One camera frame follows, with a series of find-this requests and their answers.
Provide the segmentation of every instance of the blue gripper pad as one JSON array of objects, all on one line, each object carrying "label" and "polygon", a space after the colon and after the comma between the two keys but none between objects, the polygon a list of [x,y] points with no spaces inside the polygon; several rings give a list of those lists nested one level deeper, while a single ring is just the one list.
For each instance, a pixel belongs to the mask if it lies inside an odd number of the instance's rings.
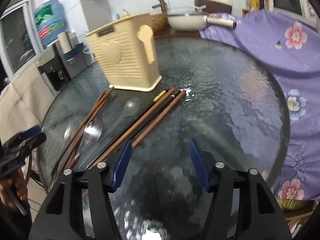
[{"label": "blue gripper pad", "polygon": [[21,139],[22,140],[27,140],[27,139],[37,135],[40,132],[41,132],[40,126],[36,125],[36,126],[30,128],[29,130],[26,130],[26,131],[22,132],[21,133]]},{"label": "blue gripper pad", "polygon": [[190,152],[190,157],[191,157],[193,166],[195,167],[196,173],[198,175],[200,185],[207,192],[209,192],[210,191],[209,171],[206,165],[204,164],[204,160],[202,159],[199,153],[199,150],[193,140],[189,142],[189,152]]},{"label": "blue gripper pad", "polygon": [[122,152],[119,161],[117,162],[115,168],[113,169],[113,178],[111,188],[116,191],[117,188],[121,186],[125,172],[127,170],[130,158],[132,155],[132,144],[128,141],[127,145]]}]

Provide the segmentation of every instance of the glass tabletop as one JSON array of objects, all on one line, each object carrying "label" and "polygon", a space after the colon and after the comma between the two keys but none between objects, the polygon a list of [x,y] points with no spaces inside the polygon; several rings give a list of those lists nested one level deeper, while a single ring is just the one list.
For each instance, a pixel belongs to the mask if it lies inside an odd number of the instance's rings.
[{"label": "glass tabletop", "polygon": [[[124,181],[110,194],[110,201],[123,239],[141,240],[147,229],[159,232],[162,240],[193,239],[203,228],[212,195],[198,183],[189,140],[195,138],[202,150],[234,169],[257,168],[271,186],[286,154],[289,116],[276,80],[232,46],[171,38],[156,40],[156,50],[160,84],[148,93],[112,93],[97,117],[103,135],[87,147],[75,170],[84,170],[99,148],[142,114],[161,90],[188,89],[188,95],[134,149]],[[47,141],[37,151],[45,188],[65,145],[67,127],[75,130],[105,89],[108,82],[96,63],[52,103],[43,122]],[[131,98],[139,98],[139,111],[124,117],[122,109]]]}]

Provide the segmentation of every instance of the white pot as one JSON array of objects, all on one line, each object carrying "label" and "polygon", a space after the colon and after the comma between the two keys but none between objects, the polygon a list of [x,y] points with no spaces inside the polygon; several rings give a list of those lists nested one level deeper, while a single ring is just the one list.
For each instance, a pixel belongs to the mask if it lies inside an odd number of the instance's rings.
[{"label": "white pot", "polygon": [[209,24],[236,27],[236,21],[210,17],[208,14],[179,14],[168,15],[171,28],[178,31],[199,31]]}]

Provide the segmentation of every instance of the pot handle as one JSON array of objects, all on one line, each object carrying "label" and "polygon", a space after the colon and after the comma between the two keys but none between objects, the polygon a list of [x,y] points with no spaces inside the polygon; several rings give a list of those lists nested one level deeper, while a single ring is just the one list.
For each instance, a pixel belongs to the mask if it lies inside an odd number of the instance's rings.
[{"label": "pot handle", "polygon": [[208,24],[221,25],[221,26],[230,27],[233,29],[235,29],[237,26],[236,21],[231,21],[227,19],[214,18],[214,17],[207,16],[206,20]]}]

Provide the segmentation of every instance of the chopstick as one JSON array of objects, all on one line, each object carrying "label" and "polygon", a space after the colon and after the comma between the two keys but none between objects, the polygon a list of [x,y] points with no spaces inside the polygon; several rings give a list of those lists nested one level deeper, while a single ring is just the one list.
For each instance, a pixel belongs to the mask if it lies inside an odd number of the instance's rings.
[{"label": "chopstick", "polygon": [[105,152],[100,155],[90,166],[89,170],[97,165],[98,163],[102,162],[111,152],[113,152],[142,122],[144,122],[154,110],[158,108],[164,101],[166,101],[173,93],[175,89],[170,88],[168,92],[163,95],[134,125],[132,125],[118,140],[115,141]]},{"label": "chopstick", "polygon": [[[89,121],[86,123],[86,125],[87,125],[90,121],[92,121],[93,119],[96,118],[96,116],[98,115],[98,113],[100,112],[100,110],[104,107],[105,103],[109,100],[109,98],[110,98],[110,96],[108,96],[104,101],[102,101],[101,105],[95,110],[95,112],[93,113],[93,115],[91,116],[91,118],[89,119]],[[76,153],[76,152],[74,153],[74,151],[77,151],[77,149],[78,149],[79,146],[80,146],[81,140],[82,140],[82,138],[83,138],[83,132],[84,132],[84,127],[81,129],[79,136],[77,137],[77,139],[76,139],[75,143],[73,144],[71,150],[69,151],[67,157],[64,159],[63,165],[62,165],[62,168],[61,168],[59,174],[61,174],[61,173],[64,171],[65,166],[67,165],[70,157],[71,157],[73,154],[75,154],[74,156],[76,156],[77,153]],[[73,158],[73,159],[71,160],[71,163],[68,165],[68,169],[72,169],[72,168],[76,165],[76,163],[77,163],[77,160]]]},{"label": "chopstick", "polygon": [[96,101],[96,103],[94,104],[92,110],[90,111],[90,113],[87,115],[87,117],[84,119],[84,121],[79,125],[78,129],[76,130],[76,132],[73,134],[72,138],[70,139],[70,141],[67,143],[67,145],[63,148],[58,160],[56,161],[54,168],[51,172],[51,175],[53,176],[56,172],[56,170],[58,169],[59,163],[62,160],[62,158],[64,157],[66,151],[68,150],[68,148],[70,147],[70,145],[72,144],[72,142],[74,141],[74,139],[77,137],[78,133],[83,129],[83,127],[87,124],[87,122],[90,120],[90,118],[93,116],[93,114],[95,113],[95,111],[99,108],[99,106],[109,97],[110,93],[114,90],[114,87],[110,88],[107,92],[103,91],[101,93],[101,95],[98,97],[98,100]]},{"label": "chopstick", "polygon": [[180,101],[180,99],[185,96],[185,94],[186,91],[183,90],[177,95],[177,97],[161,112],[161,114],[147,127],[147,129],[145,129],[142,134],[134,140],[132,148],[135,148],[147,136],[147,134],[162,120],[162,118],[164,118],[164,116]]},{"label": "chopstick", "polygon": [[[138,117],[135,121],[133,121],[133,123],[132,123],[131,125],[135,124],[135,122],[136,122],[138,119],[140,119],[166,92],[167,92],[166,90],[160,92],[160,93],[152,100],[152,104],[150,104],[150,106],[147,107],[147,109],[145,110],[145,112],[142,113],[142,115],[141,115],[140,117]],[[120,135],[117,136],[115,140],[117,140],[121,135],[123,135],[123,134],[128,130],[128,128],[131,127],[131,125],[128,126],[127,128],[125,128],[122,132],[120,132]],[[72,156],[71,156],[71,162],[69,162],[68,165],[67,165],[67,167],[66,167],[67,169],[73,169],[74,166],[78,163],[78,161],[79,161],[79,159],[80,159],[80,156],[77,155],[77,149],[78,149],[78,148],[79,148],[79,145],[78,145],[78,147],[74,150],[74,152],[73,152],[73,154],[72,154]]]},{"label": "chopstick", "polygon": [[148,126],[153,120],[165,109],[169,104],[180,94],[180,90],[175,91],[166,101],[164,101],[153,113],[128,136],[127,140],[135,138],[146,126]]}]

